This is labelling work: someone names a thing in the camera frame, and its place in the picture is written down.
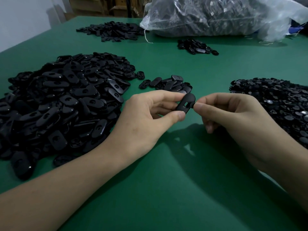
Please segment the clear plastic bag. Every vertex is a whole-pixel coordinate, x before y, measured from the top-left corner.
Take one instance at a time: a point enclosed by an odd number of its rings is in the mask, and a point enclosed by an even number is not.
[[[140,26],[165,37],[249,35],[280,41],[291,19],[308,22],[308,8],[292,0],[152,0]]]

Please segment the green table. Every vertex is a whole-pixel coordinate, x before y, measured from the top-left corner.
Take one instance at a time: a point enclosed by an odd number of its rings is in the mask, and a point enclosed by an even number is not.
[[[125,56],[147,79],[181,75],[197,98],[228,92],[230,82],[240,78],[275,77],[308,84],[308,41],[303,36],[268,46],[244,37],[199,38],[220,53],[216,57],[191,55],[177,49],[177,39],[152,33],[147,38],[153,44],[144,37],[103,43],[75,31],[111,20],[140,21],[77,17],[0,53],[0,89],[7,92],[7,78],[37,70],[58,55],[94,51]],[[139,84],[133,80],[124,98],[151,90],[140,90]],[[52,170],[52,159],[42,159],[33,177]],[[0,180],[0,193],[21,184],[9,161],[0,161]],[[152,151],[99,189],[61,230],[290,231],[307,230],[306,221],[304,211],[249,165],[225,131],[206,134],[201,118],[190,111]]]

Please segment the left hand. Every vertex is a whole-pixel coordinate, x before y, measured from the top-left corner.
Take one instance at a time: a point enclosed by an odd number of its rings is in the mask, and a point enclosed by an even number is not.
[[[114,153],[124,153],[129,164],[133,163],[147,154],[173,124],[184,120],[185,112],[174,111],[183,97],[182,93],[164,90],[133,95],[104,145]]]

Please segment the white wall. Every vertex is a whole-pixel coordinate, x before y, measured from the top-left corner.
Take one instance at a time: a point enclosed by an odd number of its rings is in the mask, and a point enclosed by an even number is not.
[[[68,0],[0,0],[0,52],[65,21]]]

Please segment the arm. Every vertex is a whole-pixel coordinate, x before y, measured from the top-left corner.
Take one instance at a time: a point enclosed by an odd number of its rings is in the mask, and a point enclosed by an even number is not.
[[[183,96],[163,90],[132,96],[97,148],[0,195],[0,230],[58,229],[98,188],[185,118],[184,112],[172,111]]]
[[[254,97],[214,93],[197,100],[194,110],[208,133],[224,126],[248,161],[308,212],[308,150],[280,128]]]

